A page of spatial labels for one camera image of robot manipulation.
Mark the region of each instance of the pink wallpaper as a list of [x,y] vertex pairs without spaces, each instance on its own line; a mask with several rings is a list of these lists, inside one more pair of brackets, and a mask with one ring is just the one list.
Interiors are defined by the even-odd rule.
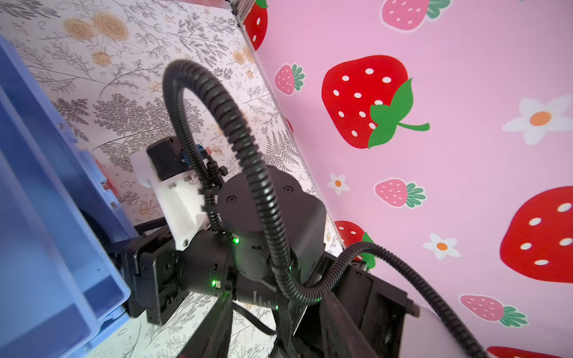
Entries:
[[485,347],[573,357],[573,2],[257,11],[258,60],[343,238],[408,262]]

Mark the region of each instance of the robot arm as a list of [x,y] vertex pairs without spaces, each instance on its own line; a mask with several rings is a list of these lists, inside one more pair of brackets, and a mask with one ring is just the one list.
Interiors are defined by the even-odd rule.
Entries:
[[[226,183],[225,171],[212,158],[205,165],[193,141],[182,105],[185,88],[205,103],[236,153],[242,173]],[[265,165],[241,112],[209,71],[174,61],[163,90],[177,137],[154,143],[132,161],[140,182],[156,192],[168,226],[120,252],[132,289],[130,315],[147,310],[149,322],[164,324],[189,292],[198,292],[219,299],[191,338],[196,349],[188,356],[226,355],[221,347],[229,343],[231,301],[239,300],[273,311],[273,356],[403,357],[402,336],[415,325],[408,322],[420,323],[412,317],[422,316],[404,291],[351,265],[358,254],[370,253],[418,289],[450,331],[450,343],[459,343],[454,351],[487,357],[447,303],[389,251],[359,242],[338,258],[324,252],[324,205],[296,179]],[[423,312],[424,324],[437,319]],[[364,343],[369,347],[359,348]]]

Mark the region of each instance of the blue storage box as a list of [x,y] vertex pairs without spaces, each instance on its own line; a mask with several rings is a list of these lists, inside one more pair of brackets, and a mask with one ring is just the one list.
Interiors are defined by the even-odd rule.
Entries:
[[0,357],[84,355],[127,319],[129,289],[80,209],[112,243],[137,233],[75,142],[0,36]]

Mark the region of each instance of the red object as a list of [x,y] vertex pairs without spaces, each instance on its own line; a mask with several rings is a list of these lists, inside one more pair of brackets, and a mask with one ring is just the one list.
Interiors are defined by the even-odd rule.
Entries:
[[521,349],[510,347],[489,347],[487,351],[495,358],[561,358],[549,354],[523,351]]
[[[334,225],[336,225],[346,247],[349,247],[353,243],[361,242],[366,233],[360,226],[350,221],[335,221]],[[356,256],[354,259],[360,261],[362,257]]]
[[394,57],[376,55],[343,62],[324,76],[322,98],[342,138],[355,148],[368,148],[374,128],[370,106],[390,105],[408,80],[404,65]]
[[285,118],[285,120],[286,120],[286,122],[288,123],[288,126],[291,128],[291,132],[294,133],[295,130],[292,129],[292,124],[291,124],[291,122],[288,120],[288,118]]
[[268,23],[269,17],[266,13],[266,2],[257,1],[253,4],[251,11],[243,21],[245,30],[249,35],[249,39],[255,51],[258,50],[262,44],[262,40],[265,38]]
[[501,260],[541,281],[573,283],[573,186],[551,189],[517,211],[501,243]]

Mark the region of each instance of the white flower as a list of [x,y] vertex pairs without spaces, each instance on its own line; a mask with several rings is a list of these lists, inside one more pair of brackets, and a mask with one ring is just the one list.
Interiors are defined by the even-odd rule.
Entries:
[[572,95],[566,95],[543,104],[538,100],[524,98],[519,102],[521,117],[502,127],[507,132],[523,132],[529,145],[538,143],[547,132],[563,132],[573,129],[573,120],[563,113],[571,104]]
[[345,184],[346,175],[336,176],[336,174],[330,173],[330,183],[328,187],[333,188],[336,195],[340,196],[343,191],[348,191],[350,188]]
[[428,250],[434,250],[435,256],[438,260],[443,259],[446,255],[453,256],[453,257],[460,257],[460,253],[458,250],[454,249],[456,243],[458,242],[457,239],[445,239],[442,240],[436,234],[430,234],[430,241],[426,242],[423,247]]

